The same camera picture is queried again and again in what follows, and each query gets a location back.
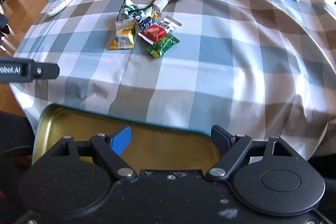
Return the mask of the gold metal tin box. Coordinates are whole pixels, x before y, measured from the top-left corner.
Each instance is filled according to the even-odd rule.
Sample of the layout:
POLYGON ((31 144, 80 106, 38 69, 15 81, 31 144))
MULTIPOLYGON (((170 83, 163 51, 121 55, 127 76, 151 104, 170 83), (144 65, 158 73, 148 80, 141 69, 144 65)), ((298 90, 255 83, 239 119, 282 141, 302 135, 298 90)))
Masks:
POLYGON ((142 169, 201 169, 206 172, 219 160, 218 149, 205 134, 141 124, 52 104, 39 118, 32 162, 39 160, 63 136, 86 141, 96 134, 109 135, 125 126, 131 128, 131 140, 121 158, 136 172, 142 169))

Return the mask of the checkered blue grey tablecloth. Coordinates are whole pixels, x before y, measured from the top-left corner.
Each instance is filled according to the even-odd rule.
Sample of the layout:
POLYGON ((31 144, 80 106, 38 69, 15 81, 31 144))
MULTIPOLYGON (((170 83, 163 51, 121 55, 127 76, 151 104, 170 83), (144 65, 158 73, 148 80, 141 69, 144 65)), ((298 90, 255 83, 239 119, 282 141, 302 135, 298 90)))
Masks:
POLYGON ((108 48, 122 3, 74 0, 31 25, 15 56, 60 67, 55 80, 11 85, 33 127, 58 103, 204 133, 218 124, 255 140, 280 135, 304 158, 335 153, 329 0, 171 2, 163 15, 181 23, 179 43, 159 59, 141 39, 108 48))

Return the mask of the yellow white snack packet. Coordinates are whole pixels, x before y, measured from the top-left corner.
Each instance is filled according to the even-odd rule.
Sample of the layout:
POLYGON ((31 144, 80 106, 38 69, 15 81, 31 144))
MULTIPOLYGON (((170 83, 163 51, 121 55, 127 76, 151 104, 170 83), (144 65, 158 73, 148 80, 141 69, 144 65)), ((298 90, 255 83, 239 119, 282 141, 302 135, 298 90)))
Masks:
POLYGON ((115 37, 109 44, 110 50, 130 50, 134 48, 134 20, 122 20, 115 23, 115 37))

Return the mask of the green snack packet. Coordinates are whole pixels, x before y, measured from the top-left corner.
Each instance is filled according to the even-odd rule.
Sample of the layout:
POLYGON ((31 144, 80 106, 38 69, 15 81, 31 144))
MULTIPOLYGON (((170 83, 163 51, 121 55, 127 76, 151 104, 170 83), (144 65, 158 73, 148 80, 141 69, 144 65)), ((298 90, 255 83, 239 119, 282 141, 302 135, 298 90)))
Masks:
POLYGON ((166 51, 168 51, 172 46, 178 44, 180 40, 174 35, 168 33, 163 37, 159 38, 154 44, 147 47, 147 51, 154 58, 160 58, 166 51))

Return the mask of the red white snack packet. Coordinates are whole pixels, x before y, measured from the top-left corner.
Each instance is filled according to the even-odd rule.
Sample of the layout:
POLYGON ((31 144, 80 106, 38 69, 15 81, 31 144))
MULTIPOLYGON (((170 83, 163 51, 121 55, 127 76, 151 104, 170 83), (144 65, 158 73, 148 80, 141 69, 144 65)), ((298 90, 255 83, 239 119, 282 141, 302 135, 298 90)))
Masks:
POLYGON ((138 33, 138 36, 153 45, 158 39, 165 36, 167 31, 160 25, 153 24, 149 28, 138 33))

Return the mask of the green white crumpled snack bag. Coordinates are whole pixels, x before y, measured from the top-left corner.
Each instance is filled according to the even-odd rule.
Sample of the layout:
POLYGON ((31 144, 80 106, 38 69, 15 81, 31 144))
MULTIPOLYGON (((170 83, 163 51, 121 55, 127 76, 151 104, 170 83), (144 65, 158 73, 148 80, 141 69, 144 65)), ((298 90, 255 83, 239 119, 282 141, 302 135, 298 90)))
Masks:
POLYGON ((132 18, 132 12, 145 9, 147 6, 148 5, 133 3, 131 0, 123 0, 123 3, 118 12, 117 21, 129 20, 132 18))

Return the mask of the blue white snack packet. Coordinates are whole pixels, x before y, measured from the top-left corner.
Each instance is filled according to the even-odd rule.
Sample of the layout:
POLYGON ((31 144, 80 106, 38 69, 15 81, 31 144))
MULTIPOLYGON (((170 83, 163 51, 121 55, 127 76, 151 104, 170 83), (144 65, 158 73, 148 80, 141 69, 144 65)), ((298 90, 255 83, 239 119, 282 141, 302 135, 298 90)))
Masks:
POLYGON ((147 29, 154 23, 151 9, 135 11, 132 14, 132 17, 136 23, 135 28, 136 33, 142 32, 143 30, 147 29))

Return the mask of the white red-print snack packet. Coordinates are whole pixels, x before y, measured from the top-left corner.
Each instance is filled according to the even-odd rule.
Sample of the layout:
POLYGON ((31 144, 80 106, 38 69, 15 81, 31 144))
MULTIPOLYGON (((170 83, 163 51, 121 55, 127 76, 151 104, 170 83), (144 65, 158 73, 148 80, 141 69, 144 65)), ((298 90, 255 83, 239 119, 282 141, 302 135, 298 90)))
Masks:
POLYGON ((181 28, 182 24, 173 19, 170 16, 165 16, 164 18, 157 21, 157 25, 162 27, 166 32, 174 32, 176 29, 181 28))

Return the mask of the white purple snack packet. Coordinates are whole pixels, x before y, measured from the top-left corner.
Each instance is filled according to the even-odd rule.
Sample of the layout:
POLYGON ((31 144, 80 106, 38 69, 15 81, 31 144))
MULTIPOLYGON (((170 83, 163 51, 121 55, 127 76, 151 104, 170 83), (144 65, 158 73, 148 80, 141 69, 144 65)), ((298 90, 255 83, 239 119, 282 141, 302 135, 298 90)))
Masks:
POLYGON ((153 5, 153 11, 156 13, 161 13, 165 9, 165 7, 169 4, 170 0, 155 0, 153 5))

